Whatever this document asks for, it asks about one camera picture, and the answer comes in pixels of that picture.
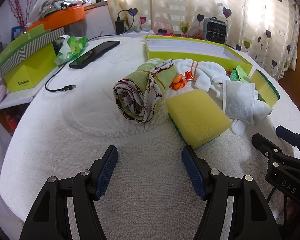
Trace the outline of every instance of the black cable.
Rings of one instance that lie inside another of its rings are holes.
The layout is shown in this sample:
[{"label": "black cable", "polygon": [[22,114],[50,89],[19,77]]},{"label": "black cable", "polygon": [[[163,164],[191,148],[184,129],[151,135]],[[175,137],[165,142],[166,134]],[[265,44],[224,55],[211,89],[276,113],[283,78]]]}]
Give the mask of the black cable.
[{"label": "black cable", "polygon": [[60,88],[60,89],[49,89],[49,88],[47,88],[48,82],[49,82],[53,77],[55,77],[55,76],[61,71],[61,69],[63,69],[63,67],[64,67],[65,65],[66,65],[66,63],[64,63],[64,64],[60,67],[60,69],[48,79],[48,81],[47,81],[46,84],[44,85],[44,87],[45,87],[45,89],[46,89],[47,91],[49,91],[49,92],[68,91],[68,90],[72,90],[72,89],[76,88],[76,85],[69,85],[69,86],[65,86],[65,87]]},{"label": "black cable", "polygon": [[287,223],[287,196],[284,195],[283,223]]},{"label": "black cable", "polygon": [[[132,13],[132,11],[130,11],[130,10],[121,10],[120,12],[118,12],[118,16],[117,16],[117,20],[118,20],[118,21],[120,20],[120,18],[119,18],[119,13],[121,13],[121,12],[123,12],[123,11],[127,11],[127,12],[131,12],[131,13]],[[109,34],[109,35],[99,35],[99,36],[97,36],[97,37],[93,37],[93,38],[87,40],[87,42],[88,42],[88,41],[91,41],[91,40],[93,40],[93,39],[95,39],[95,38],[99,38],[99,37],[117,36],[117,35],[122,35],[122,34],[127,33],[127,32],[131,29],[132,25],[134,24],[134,14],[133,14],[133,13],[132,13],[132,17],[133,17],[133,20],[132,20],[131,26],[130,26],[129,29],[126,30],[124,33],[120,33],[120,34]]]},{"label": "black cable", "polygon": [[271,190],[271,192],[270,192],[270,194],[269,194],[269,196],[267,198],[267,203],[269,203],[270,198],[272,197],[274,191],[275,191],[275,187],[273,187],[273,189]]}]

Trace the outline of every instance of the yellow sponge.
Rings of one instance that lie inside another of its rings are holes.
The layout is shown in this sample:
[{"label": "yellow sponge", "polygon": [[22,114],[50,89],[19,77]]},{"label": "yellow sponge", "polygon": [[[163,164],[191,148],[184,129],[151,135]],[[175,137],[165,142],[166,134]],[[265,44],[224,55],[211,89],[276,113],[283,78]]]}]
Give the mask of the yellow sponge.
[{"label": "yellow sponge", "polygon": [[251,76],[251,81],[256,85],[256,90],[259,93],[259,100],[264,101],[268,106],[273,107],[280,99],[278,91],[273,84],[259,70],[255,70]]},{"label": "yellow sponge", "polygon": [[183,139],[193,149],[226,131],[231,120],[203,90],[166,99],[168,113]]}]

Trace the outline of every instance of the blue gripper pad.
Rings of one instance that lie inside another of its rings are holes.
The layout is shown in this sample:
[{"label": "blue gripper pad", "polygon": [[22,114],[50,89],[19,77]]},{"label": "blue gripper pad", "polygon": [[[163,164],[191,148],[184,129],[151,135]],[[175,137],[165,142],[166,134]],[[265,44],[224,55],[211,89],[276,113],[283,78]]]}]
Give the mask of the blue gripper pad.
[{"label": "blue gripper pad", "polygon": [[282,138],[292,146],[300,146],[298,136],[295,133],[288,130],[287,128],[280,125],[277,127],[277,129],[275,129],[275,133],[278,137]]},{"label": "blue gripper pad", "polygon": [[106,193],[109,181],[111,179],[117,161],[118,150],[116,147],[113,147],[97,179],[97,190],[94,194],[97,200],[99,200],[100,197]]},{"label": "blue gripper pad", "polygon": [[203,177],[186,146],[183,147],[182,150],[182,161],[188,172],[194,192],[199,195],[201,199],[205,199],[207,193],[204,190]]}]

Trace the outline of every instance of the smartphone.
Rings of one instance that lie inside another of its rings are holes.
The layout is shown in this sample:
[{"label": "smartphone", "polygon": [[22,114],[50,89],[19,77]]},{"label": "smartphone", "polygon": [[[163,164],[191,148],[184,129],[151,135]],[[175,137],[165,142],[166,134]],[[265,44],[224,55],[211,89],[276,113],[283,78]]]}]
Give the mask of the smartphone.
[{"label": "smartphone", "polygon": [[119,44],[120,41],[106,41],[104,43],[101,43],[98,46],[86,52],[85,54],[78,57],[75,61],[71,62],[69,67],[76,69],[84,68],[90,62],[95,61],[98,57],[101,57],[108,50],[113,49]]}]

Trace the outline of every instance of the pink item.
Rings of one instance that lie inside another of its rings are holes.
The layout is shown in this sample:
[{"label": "pink item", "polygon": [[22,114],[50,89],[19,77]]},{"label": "pink item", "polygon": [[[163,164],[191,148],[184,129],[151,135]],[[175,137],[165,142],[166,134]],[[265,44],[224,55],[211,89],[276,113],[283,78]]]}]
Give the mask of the pink item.
[{"label": "pink item", "polygon": [[8,95],[10,92],[8,88],[6,87],[6,84],[4,83],[3,78],[0,78],[0,103],[4,99],[6,95]]}]

